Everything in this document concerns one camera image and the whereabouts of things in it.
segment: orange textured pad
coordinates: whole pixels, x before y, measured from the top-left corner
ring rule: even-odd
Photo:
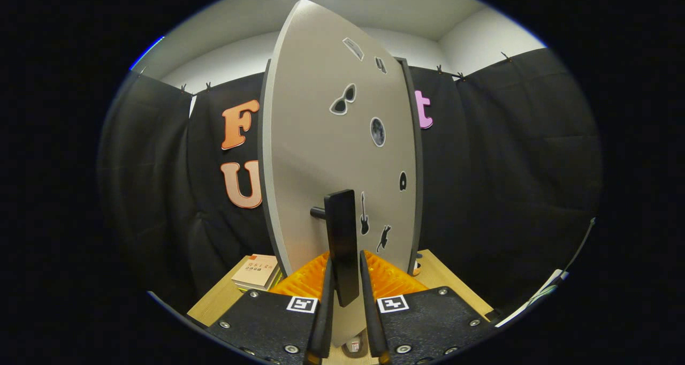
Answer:
[[[369,277],[371,289],[374,291],[374,299],[428,290],[428,287],[425,287],[421,282],[383,258],[366,250],[364,250],[364,255],[366,255],[369,264]]]
[[[279,284],[269,290],[286,296],[306,296],[321,300],[323,293],[323,277],[326,274],[329,252],[325,252],[288,275]]]

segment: white wall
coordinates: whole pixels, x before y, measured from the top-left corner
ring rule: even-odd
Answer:
[[[442,64],[443,70],[450,72],[447,70],[450,61],[440,45],[433,40],[376,28],[362,30],[381,43],[392,56],[406,58],[407,63],[413,67],[435,70]]]
[[[519,24],[491,8],[475,12],[438,42],[450,61],[450,72],[464,75],[504,60],[500,52],[511,57],[545,48]]]
[[[382,29],[362,30],[377,39],[392,56],[406,58],[409,65],[436,69],[442,64],[443,70],[449,72],[448,59],[435,41]],[[207,87],[207,82],[219,85],[264,72],[277,38],[278,32],[272,32],[230,43],[178,67],[165,75],[162,82],[174,87],[187,83],[186,91],[196,94]]]
[[[264,72],[277,38],[278,32],[271,32],[230,43],[188,61],[165,75],[161,82],[178,88],[187,83],[186,91],[196,94],[207,88],[207,82],[219,85]]]

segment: black curtain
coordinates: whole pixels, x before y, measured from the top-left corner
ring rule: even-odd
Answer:
[[[273,255],[263,206],[243,209],[233,204],[225,188],[223,163],[238,163],[238,187],[252,192],[245,162],[257,160],[259,111],[248,131],[241,129],[245,143],[223,150],[223,111],[260,99],[264,72],[225,82],[199,92],[188,127],[188,170],[201,222],[191,239],[191,265],[200,294],[205,294],[240,259],[250,254]]]
[[[464,109],[451,75],[409,67],[414,89],[430,100],[425,116],[433,123],[421,130],[423,146],[423,218],[418,248],[428,248],[448,267],[452,240],[465,238],[469,220],[469,137]]]
[[[190,104],[189,93],[130,72],[105,118],[97,160],[118,253],[142,287],[178,310],[197,295],[186,243],[196,214],[186,165]]]
[[[455,84],[469,138],[469,221],[452,239],[453,257],[440,258],[508,314],[565,267],[596,214],[597,129],[584,94],[548,48]]]

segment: stack of books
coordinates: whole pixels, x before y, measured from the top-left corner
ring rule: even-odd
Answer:
[[[281,279],[283,273],[276,256],[261,254],[252,254],[231,278],[242,292],[248,289],[267,291],[276,286]]]

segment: white curved board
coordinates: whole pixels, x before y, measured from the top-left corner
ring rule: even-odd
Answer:
[[[401,63],[349,21],[300,0],[265,78],[264,206],[285,273],[328,250],[325,221],[310,208],[343,189],[357,198],[357,248],[409,270],[418,245],[421,176],[418,122]],[[345,308],[336,302],[333,345],[364,327],[361,296]]]

